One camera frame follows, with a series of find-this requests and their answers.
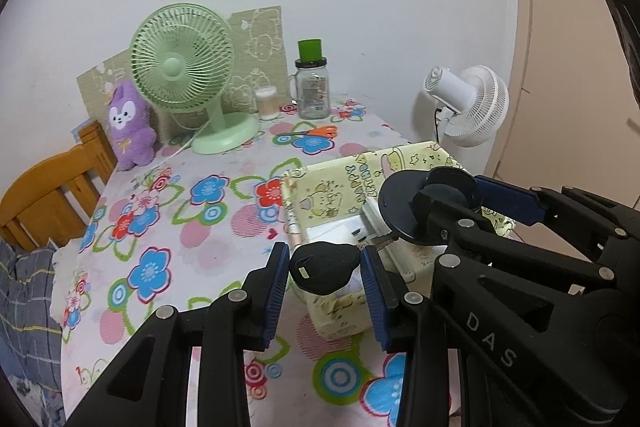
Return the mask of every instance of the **beige door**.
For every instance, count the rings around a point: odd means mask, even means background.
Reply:
[[[496,175],[559,190],[572,185],[634,206],[640,195],[640,110],[604,0],[531,0],[520,101]],[[572,250],[543,227],[528,243]]]

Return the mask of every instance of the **small container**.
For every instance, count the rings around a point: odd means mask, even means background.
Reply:
[[[254,95],[260,120],[273,120],[280,115],[278,89],[275,86],[259,87],[254,91]]]
[[[298,42],[300,58],[296,60],[298,71],[289,77],[292,98],[298,104],[298,114],[305,120],[329,117],[329,72],[326,58],[322,57],[322,41],[308,39]]]

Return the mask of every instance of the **purple plush toy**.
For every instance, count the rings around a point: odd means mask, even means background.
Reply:
[[[153,161],[156,131],[149,126],[149,105],[131,80],[124,80],[113,91],[109,124],[119,171]]]

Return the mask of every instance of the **floral tablecloth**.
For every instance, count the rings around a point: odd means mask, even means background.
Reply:
[[[239,287],[286,241],[279,176],[287,169],[407,143],[365,107],[335,102],[327,120],[301,121],[295,107],[263,122],[254,139],[220,155],[190,149],[144,177],[115,172],[82,240],[67,298],[62,388],[67,417],[152,311],[207,306]],[[328,124],[335,139],[276,137]],[[176,152],[175,139],[156,164]],[[336,341],[314,330],[305,305],[286,292],[275,340],[246,353],[252,425],[395,426],[404,354],[387,356],[371,331]],[[199,349],[194,349],[188,425],[196,425]]]

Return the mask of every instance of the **wooden slat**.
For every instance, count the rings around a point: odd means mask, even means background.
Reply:
[[[92,167],[106,185],[116,168],[117,160],[102,126],[95,121],[83,127],[78,135],[85,154],[92,162]]]
[[[88,174],[80,174],[77,178],[72,179],[66,184],[71,190],[86,215],[91,217],[94,213],[95,205],[98,203],[98,190],[95,188]]]
[[[0,235],[7,243],[9,243],[9,245],[16,246],[18,244],[18,241],[16,241],[14,234],[9,232],[9,229],[7,227],[0,228]]]
[[[27,252],[33,251],[36,249],[36,244],[30,239],[30,237],[25,233],[25,231],[18,223],[17,219],[12,219],[6,224],[9,232],[14,236],[18,245],[23,247]]]
[[[47,158],[22,174],[7,190],[0,204],[0,227],[40,198],[93,167],[76,145],[68,152]]]
[[[84,223],[61,191],[55,190],[18,214],[18,219],[39,245],[52,238],[60,247],[84,235]]]

